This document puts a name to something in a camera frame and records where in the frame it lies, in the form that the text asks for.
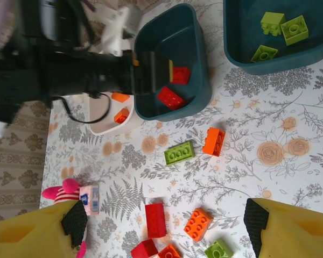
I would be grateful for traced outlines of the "plush doll with glasses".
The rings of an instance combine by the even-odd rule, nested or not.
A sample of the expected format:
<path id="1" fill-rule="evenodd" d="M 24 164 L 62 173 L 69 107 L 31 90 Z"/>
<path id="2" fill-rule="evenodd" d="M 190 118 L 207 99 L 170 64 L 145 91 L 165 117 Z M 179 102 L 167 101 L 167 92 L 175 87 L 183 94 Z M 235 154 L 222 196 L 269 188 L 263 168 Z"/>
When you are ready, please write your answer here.
<path id="1" fill-rule="evenodd" d="M 87 216 L 99 214 L 99 186 L 81 184 L 73 178 L 63 180 L 62 185 L 49 187 L 41 195 L 46 199 L 51 199 L 55 204 L 70 200 L 82 201 Z"/>

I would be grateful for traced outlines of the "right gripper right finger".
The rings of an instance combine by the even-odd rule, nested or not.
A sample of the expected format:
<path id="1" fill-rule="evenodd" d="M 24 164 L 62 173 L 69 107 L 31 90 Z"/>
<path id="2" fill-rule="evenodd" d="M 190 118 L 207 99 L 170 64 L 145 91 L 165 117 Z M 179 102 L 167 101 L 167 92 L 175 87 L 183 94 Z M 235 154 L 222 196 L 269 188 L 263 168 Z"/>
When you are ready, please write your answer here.
<path id="1" fill-rule="evenodd" d="M 256 258 L 323 258 L 323 213 L 248 198 L 243 220 Z"/>

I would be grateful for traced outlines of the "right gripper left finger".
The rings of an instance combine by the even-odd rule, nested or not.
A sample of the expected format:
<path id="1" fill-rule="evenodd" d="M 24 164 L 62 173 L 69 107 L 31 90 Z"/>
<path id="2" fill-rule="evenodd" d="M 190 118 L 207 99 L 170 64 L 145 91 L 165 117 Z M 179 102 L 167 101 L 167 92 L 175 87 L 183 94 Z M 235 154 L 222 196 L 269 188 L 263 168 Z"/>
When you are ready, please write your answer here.
<path id="1" fill-rule="evenodd" d="M 0 258 L 76 258 L 87 221 L 80 200 L 0 221 Z"/>

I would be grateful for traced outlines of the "small green lego brick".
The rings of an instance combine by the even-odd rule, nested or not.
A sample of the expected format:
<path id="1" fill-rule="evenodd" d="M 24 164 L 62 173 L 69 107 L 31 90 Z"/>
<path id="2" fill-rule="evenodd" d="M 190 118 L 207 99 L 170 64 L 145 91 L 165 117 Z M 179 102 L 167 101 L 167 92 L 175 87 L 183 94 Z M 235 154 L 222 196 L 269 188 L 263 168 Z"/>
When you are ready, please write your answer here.
<path id="1" fill-rule="evenodd" d="M 272 60 L 278 53 L 278 50 L 272 47 L 260 45 L 251 58 L 252 63 Z"/>
<path id="2" fill-rule="evenodd" d="M 304 16 L 293 18 L 280 26 L 287 46 L 296 44 L 309 37 L 309 31 Z"/>

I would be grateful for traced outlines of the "orange lego brick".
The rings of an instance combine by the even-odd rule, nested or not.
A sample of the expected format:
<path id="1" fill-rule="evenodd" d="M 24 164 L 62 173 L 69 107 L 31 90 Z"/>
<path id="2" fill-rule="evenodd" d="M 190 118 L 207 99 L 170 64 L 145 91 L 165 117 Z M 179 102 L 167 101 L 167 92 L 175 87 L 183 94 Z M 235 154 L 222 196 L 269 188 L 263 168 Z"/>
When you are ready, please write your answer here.
<path id="1" fill-rule="evenodd" d="M 169 244 L 158 253 L 158 257 L 159 258 L 181 258 L 181 255 L 177 251 L 174 245 Z"/>
<path id="2" fill-rule="evenodd" d="M 213 217 L 203 208 L 196 208 L 187 224 L 185 225 L 185 233 L 194 241 L 199 242 L 207 232 Z"/>
<path id="3" fill-rule="evenodd" d="M 205 138 L 205 144 L 202 147 L 202 151 L 205 154 L 219 157 L 225 135 L 226 133 L 224 131 L 218 128 L 210 127 L 207 130 L 207 136 Z"/>
<path id="4" fill-rule="evenodd" d="M 121 124 L 123 122 L 125 122 L 125 120 L 128 118 L 130 112 L 127 108 L 122 108 L 120 110 L 120 112 L 118 112 L 115 116 L 114 116 L 114 122 Z"/>
<path id="5" fill-rule="evenodd" d="M 111 94 L 111 99 L 115 100 L 117 102 L 120 102 L 120 103 L 126 102 L 129 98 L 130 98 L 130 96 L 127 94 L 122 94 L 122 93 L 118 93 L 118 92 L 113 92 Z"/>

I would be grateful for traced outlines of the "white plastic bin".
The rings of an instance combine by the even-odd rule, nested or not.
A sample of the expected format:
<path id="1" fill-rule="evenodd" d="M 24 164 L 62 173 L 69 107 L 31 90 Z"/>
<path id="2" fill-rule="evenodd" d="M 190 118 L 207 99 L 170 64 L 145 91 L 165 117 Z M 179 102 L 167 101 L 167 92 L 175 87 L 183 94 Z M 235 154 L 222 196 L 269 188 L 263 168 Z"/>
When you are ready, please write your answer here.
<path id="1" fill-rule="evenodd" d="M 133 95 L 129 95 L 130 98 L 126 102 L 120 103 L 112 100 L 111 94 L 112 93 L 110 92 L 104 92 L 98 99 L 88 99 L 90 121 L 102 117 L 105 113 L 107 114 L 101 121 L 89 125 L 91 132 L 95 135 L 118 135 L 131 131 L 141 126 L 143 123 L 143 119 L 140 118 L 135 111 Z M 120 112 L 122 108 L 127 108 L 130 114 L 125 122 L 121 124 L 115 123 L 114 116 Z"/>

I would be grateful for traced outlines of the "long green lego brick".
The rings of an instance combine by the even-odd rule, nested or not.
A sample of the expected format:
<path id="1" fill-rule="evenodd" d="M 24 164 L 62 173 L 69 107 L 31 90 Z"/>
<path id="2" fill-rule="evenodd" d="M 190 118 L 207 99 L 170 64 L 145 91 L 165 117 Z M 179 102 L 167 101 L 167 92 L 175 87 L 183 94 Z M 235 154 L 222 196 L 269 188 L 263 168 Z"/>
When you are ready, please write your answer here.
<path id="1" fill-rule="evenodd" d="M 167 149 L 164 152 L 165 163 L 167 166 L 184 162 L 195 157 L 193 144 L 191 141 Z"/>

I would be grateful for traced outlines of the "teal plastic bin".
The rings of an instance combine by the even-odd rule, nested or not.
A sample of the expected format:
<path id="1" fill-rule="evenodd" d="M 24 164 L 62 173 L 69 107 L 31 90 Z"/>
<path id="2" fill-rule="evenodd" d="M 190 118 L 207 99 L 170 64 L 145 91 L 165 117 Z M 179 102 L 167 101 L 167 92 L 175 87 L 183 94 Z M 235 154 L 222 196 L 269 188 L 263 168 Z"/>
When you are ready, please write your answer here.
<path id="1" fill-rule="evenodd" d="M 265 12 L 303 15 L 309 37 L 287 46 L 283 35 L 265 35 Z M 228 60 L 251 75 L 266 75 L 312 65 L 323 59 L 323 0 L 223 0 L 224 51 Z M 260 45 L 278 50 L 272 60 L 252 63 Z"/>
<path id="2" fill-rule="evenodd" d="M 187 85 L 164 83 L 185 103 L 171 110 L 158 99 L 158 90 L 135 97 L 136 113 L 144 120 L 172 121 L 202 111 L 212 97 L 203 30 L 195 9 L 189 4 L 178 4 L 149 21 L 135 40 L 136 51 L 154 51 L 173 61 L 175 67 L 190 70 Z"/>

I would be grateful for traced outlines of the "floral table cover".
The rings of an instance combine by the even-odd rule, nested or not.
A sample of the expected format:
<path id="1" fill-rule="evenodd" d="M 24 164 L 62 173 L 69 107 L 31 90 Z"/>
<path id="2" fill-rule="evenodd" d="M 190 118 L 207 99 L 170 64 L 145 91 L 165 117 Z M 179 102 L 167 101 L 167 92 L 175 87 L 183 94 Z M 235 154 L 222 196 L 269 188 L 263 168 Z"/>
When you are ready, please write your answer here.
<path id="1" fill-rule="evenodd" d="M 205 36 L 212 97 L 204 110 L 98 136 L 66 118 L 60 102 L 53 105 L 42 188 L 68 177 L 99 186 L 86 258 L 130 258 L 148 237 L 145 205 L 154 202 L 164 204 L 167 227 L 155 244 L 173 244 L 182 258 L 206 258 L 218 238 L 234 258 L 254 258 L 243 222 L 248 198 L 323 213 L 323 60 L 263 76 L 233 66 L 223 49 L 221 0 L 167 0 L 142 22 L 179 3 L 195 8 Z M 219 157 L 202 151 L 210 127 L 226 133 Z M 167 166 L 164 152 L 187 141 L 195 157 Z M 194 242 L 184 228 L 198 207 L 213 221 Z"/>

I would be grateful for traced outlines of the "long red lego brick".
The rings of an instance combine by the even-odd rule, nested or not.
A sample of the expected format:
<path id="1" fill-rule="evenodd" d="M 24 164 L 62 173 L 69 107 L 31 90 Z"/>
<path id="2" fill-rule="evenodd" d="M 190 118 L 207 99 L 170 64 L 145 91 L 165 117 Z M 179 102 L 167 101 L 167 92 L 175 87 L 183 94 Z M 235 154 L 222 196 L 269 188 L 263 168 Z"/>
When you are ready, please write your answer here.
<path id="1" fill-rule="evenodd" d="M 166 222 L 162 203 L 145 205 L 146 224 L 149 238 L 162 238 L 166 235 Z"/>

